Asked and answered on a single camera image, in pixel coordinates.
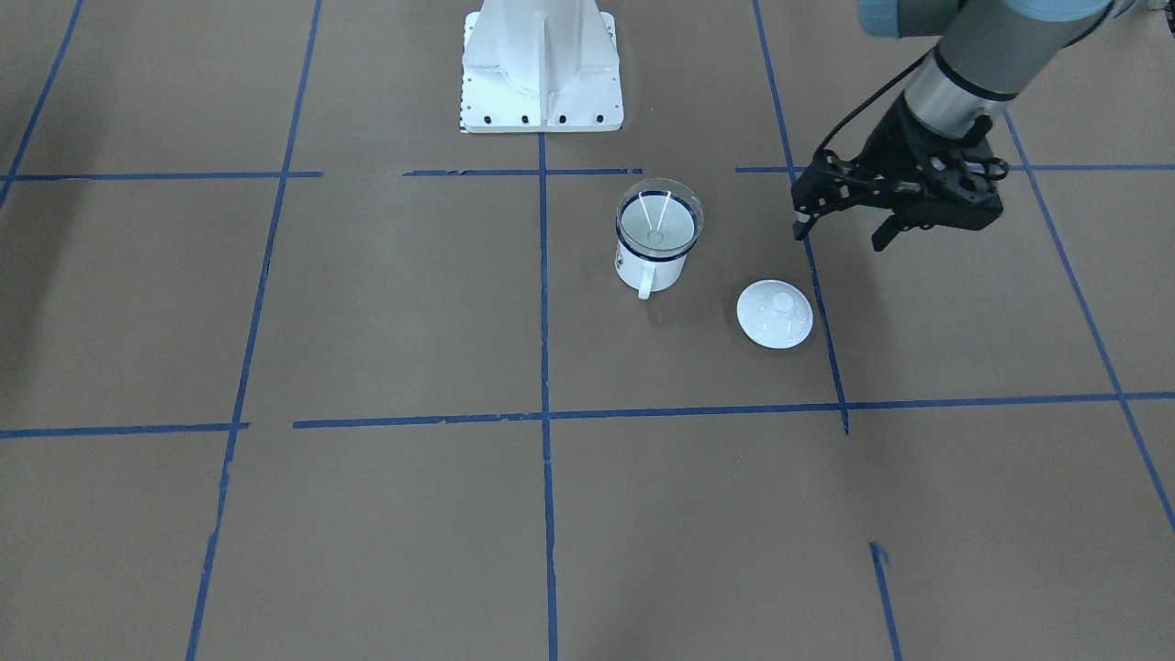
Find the round white lid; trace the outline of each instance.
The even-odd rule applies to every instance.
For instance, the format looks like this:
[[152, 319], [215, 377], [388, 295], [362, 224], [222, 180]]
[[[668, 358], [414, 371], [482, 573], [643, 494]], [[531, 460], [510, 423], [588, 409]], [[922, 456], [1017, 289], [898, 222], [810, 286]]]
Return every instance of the round white lid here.
[[791, 349], [812, 333], [812, 303], [787, 282], [760, 279], [738, 297], [738, 322], [756, 344]]

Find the mug handle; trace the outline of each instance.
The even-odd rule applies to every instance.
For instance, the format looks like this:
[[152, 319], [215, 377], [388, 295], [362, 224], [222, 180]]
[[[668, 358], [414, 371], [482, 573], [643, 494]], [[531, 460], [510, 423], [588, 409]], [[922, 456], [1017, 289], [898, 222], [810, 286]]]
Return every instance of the mug handle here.
[[649, 294], [653, 290], [653, 274], [657, 272], [657, 264], [644, 262], [644, 271], [640, 274], [640, 286], [637, 289], [637, 297], [642, 301], [649, 299]]

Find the white mounting plate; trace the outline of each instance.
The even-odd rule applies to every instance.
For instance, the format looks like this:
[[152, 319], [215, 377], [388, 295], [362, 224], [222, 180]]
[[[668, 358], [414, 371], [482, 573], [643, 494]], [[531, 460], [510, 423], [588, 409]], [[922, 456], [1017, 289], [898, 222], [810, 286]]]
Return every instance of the white mounting plate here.
[[[477, 16], [465, 16], [464, 45], [474, 34]], [[616, 47], [616, 18], [600, 12]], [[461, 82], [461, 130], [464, 133], [586, 133], [618, 130], [624, 123], [619, 72], [580, 73], [551, 100], [551, 121], [540, 117], [538, 95], [511, 86], [501, 73], [464, 70]]]

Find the blue joint cap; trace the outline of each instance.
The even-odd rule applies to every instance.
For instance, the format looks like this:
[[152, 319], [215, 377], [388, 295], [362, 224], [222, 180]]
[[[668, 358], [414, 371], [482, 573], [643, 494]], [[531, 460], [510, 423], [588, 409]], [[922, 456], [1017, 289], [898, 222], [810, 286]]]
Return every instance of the blue joint cap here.
[[873, 36], [898, 34], [898, 0], [857, 0], [857, 22]]
[[1015, 13], [1038, 21], [1063, 23], [1104, 12], [1113, 0], [1003, 0]]

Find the white plastic bracket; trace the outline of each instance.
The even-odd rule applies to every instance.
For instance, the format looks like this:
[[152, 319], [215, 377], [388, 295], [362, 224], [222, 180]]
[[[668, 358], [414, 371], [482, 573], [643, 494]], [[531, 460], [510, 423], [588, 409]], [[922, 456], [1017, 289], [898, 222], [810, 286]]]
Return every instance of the white plastic bracket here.
[[465, 16], [461, 127], [616, 130], [624, 122], [616, 19], [596, 0], [485, 0]]

